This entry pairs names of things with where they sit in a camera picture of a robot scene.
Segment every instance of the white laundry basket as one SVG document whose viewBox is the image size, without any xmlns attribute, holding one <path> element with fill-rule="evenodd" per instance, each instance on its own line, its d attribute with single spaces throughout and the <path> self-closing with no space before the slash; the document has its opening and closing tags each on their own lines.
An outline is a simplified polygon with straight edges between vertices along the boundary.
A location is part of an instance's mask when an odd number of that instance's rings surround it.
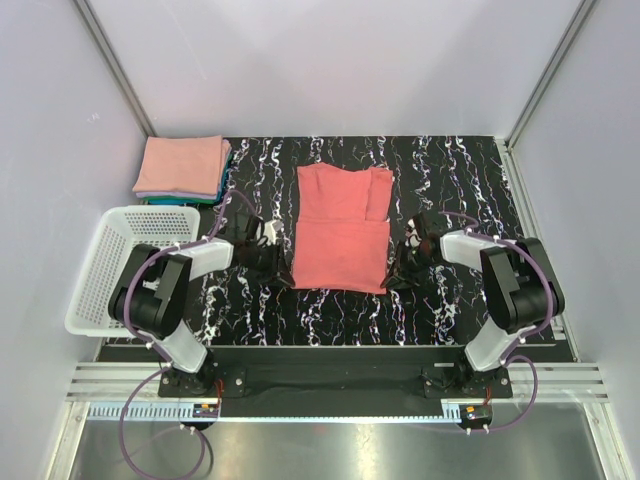
<svg viewBox="0 0 640 480">
<path fill-rule="evenodd" d="M 131 337 L 109 317 L 107 305 L 133 247 L 167 247 L 196 239 L 200 213 L 191 207 L 136 205 L 113 208 L 100 220 L 65 318 L 75 335 Z"/>
</svg>

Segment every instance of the gray floor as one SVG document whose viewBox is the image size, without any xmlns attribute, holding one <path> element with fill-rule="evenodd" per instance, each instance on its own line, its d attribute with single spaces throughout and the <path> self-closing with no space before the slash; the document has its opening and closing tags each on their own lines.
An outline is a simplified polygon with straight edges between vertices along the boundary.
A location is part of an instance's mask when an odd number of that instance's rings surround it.
<svg viewBox="0 0 640 480">
<path fill-rule="evenodd" d="M 499 406 L 497 423 L 514 413 Z M 129 423 L 130 450 L 167 423 Z M 604 479 L 583 411 L 536 405 L 525 423 L 489 436 L 438 433 L 443 426 L 220 423 L 206 431 L 215 452 L 195 479 Z M 198 441 L 174 432 L 135 455 L 161 478 L 186 473 Z M 88 422 L 72 479 L 139 478 L 119 460 L 117 424 Z"/>
</svg>

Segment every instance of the purple cloth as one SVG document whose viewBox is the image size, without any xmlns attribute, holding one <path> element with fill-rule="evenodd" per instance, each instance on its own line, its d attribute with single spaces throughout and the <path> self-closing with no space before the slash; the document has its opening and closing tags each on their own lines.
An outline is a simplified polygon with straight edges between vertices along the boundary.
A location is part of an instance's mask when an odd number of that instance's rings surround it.
<svg viewBox="0 0 640 480">
<path fill-rule="evenodd" d="M 138 198 L 147 197 L 178 197 L 178 198 L 201 198 L 203 200 L 216 200 L 219 195 L 205 195 L 191 192 L 136 192 Z"/>
</svg>

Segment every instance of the pink towel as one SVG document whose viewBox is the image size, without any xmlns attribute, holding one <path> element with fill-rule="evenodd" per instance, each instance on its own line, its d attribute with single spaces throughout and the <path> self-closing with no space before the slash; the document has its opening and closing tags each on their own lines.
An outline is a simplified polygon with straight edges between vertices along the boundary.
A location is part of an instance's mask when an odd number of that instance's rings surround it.
<svg viewBox="0 0 640 480">
<path fill-rule="evenodd" d="M 391 172 L 318 163 L 298 167 L 298 182 L 296 288 L 386 293 L 380 284 L 387 269 Z"/>
<path fill-rule="evenodd" d="M 149 137 L 133 191 L 180 191 L 215 196 L 230 148 L 222 137 Z"/>
</svg>

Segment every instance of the folded towel stack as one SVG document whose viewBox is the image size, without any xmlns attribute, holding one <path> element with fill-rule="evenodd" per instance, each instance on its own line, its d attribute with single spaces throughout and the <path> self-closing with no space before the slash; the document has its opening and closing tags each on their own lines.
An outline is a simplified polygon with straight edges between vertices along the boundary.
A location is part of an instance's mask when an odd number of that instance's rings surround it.
<svg viewBox="0 0 640 480">
<path fill-rule="evenodd" d="M 231 145 L 222 137 L 149 137 L 133 191 L 152 204 L 215 204 L 222 198 Z"/>
</svg>

